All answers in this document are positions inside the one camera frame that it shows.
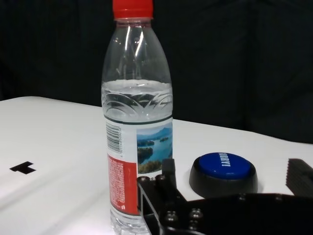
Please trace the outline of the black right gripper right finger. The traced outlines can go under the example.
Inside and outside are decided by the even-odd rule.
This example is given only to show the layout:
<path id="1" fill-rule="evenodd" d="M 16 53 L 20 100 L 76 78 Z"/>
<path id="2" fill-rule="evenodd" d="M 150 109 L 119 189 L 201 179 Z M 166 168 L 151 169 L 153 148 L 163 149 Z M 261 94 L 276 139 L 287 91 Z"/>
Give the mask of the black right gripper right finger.
<path id="1" fill-rule="evenodd" d="M 301 159 L 289 159 L 286 186 L 295 196 L 312 196 L 313 168 Z"/>

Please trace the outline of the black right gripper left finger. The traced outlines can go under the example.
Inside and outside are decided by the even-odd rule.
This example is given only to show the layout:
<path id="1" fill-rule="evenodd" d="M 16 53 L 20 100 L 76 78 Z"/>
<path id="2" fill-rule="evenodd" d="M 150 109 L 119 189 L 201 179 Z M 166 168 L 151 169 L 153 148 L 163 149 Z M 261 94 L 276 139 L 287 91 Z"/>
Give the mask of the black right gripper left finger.
<path id="1" fill-rule="evenodd" d="M 184 235 L 186 199 L 177 189 L 175 160 L 164 159 L 154 180 L 137 178 L 137 209 L 151 235 Z"/>

